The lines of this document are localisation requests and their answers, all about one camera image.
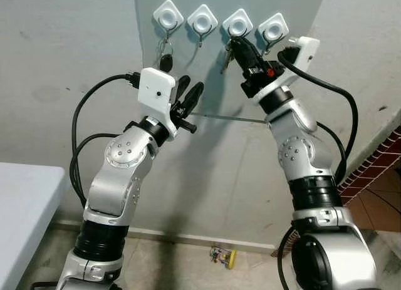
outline key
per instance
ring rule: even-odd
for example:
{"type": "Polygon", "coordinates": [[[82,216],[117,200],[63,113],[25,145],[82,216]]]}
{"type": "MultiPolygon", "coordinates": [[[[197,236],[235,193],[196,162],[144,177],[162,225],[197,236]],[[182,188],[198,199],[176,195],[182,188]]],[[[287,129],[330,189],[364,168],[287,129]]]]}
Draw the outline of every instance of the key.
{"type": "Polygon", "coordinates": [[[173,68],[173,57],[171,54],[165,54],[160,59],[159,70],[168,73],[173,68]]]}
{"type": "Polygon", "coordinates": [[[224,70],[228,67],[228,64],[234,59],[234,54],[232,53],[231,49],[231,40],[226,44],[226,58],[224,60],[223,67],[220,71],[220,74],[223,74],[224,70]]]}

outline white wall hook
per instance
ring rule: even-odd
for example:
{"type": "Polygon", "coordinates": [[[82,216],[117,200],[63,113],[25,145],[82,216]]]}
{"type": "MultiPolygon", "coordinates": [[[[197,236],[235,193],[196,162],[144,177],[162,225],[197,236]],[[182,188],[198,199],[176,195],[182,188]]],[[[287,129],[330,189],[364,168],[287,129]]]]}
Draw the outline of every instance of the white wall hook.
{"type": "Polygon", "coordinates": [[[199,35],[199,47],[206,35],[212,32],[219,24],[207,5],[200,5],[187,19],[188,25],[199,35]]]}
{"type": "Polygon", "coordinates": [[[170,34],[184,22],[184,17],[171,0],[166,0],[160,5],[153,12],[153,17],[165,29],[166,42],[169,40],[170,34]]]}
{"type": "Polygon", "coordinates": [[[229,36],[245,36],[253,29],[253,24],[245,10],[240,8],[222,23],[222,27],[229,36]]]}
{"type": "Polygon", "coordinates": [[[267,42],[281,39],[289,33],[286,21],[281,13],[276,13],[261,23],[258,31],[267,42]]]}

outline white table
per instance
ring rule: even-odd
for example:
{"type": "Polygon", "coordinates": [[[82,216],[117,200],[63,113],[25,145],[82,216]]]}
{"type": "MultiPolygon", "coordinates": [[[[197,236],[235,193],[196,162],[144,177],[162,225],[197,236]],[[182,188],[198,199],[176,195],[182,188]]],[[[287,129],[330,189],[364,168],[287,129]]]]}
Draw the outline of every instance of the white table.
{"type": "Polygon", "coordinates": [[[14,290],[67,189],[59,167],[0,163],[0,290],[14,290]]]}

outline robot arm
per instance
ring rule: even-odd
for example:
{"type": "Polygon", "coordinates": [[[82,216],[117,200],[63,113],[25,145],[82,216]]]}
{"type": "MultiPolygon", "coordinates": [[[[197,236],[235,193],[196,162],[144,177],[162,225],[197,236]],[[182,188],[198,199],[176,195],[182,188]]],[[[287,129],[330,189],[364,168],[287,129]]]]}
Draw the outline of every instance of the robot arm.
{"type": "MultiPolygon", "coordinates": [[[[305,71],[319,41],[301,37],[293,43],[283,53],[305,71]]],[[[298,76],[276,61],[264,61],[245,38],[231,38],[231,49],[246,79],[241,88],[266,113],[293,196],[292,225],[301,235],[291,251],[298,284],[305,290],[375,289],[375,263],[342,205],[330,151],[314,135],[316,121],[288,88],[298,76]]]]}
{"type": "Polygon", "coordinates": [[[111,140],[102,168],[89,189],[83,223],[75,247],[68,253],[57,290],[118,289],[113,283],[123,264],[124,238],[140,197],[142,180],[166,140],[182,127],[191,133],[196,126],[184,119],[196,106],[203,83],[179,98],[190,83],[183,76],[176,86],[173,77],[145,68],[139,77],[138,101],[142,120],[131,122],[111,140]]]}

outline white wall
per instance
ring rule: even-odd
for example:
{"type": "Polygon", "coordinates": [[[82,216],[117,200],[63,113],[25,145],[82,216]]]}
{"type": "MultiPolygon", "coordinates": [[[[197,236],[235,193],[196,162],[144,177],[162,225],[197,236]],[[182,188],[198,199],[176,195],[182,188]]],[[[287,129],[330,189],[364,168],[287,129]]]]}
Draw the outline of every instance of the white wall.
{"type": "MultiPolygon", "coordinates": [[[[343,86],[358,103],[353,158],[400,109],[400,5],[323,0],[310,33],[321,39],[310,73],[343,86]]],[[[82,92],[108,75],[142,67],[135,15],[133,0],[0,0],[0,161],[68,166],[71,115],[82,92]]],[[[304,81],[293,93],[348,138],[350,112],[342,98],[304,81]]],[[[136,91],[122,81],[102,89],[81,113],[80,138],[119,132],[138,119],[135,99],[136,91]]],[[[181,132],[159,153],[133,225],[276,244],[292,206],[265,126],[191,120],[199,131],[181,132]]],[[[86,186],[100,168],[105,143],[83,152],[86,186]]],[[[58,217],[80,219],[72,193],[58,217]]]]}

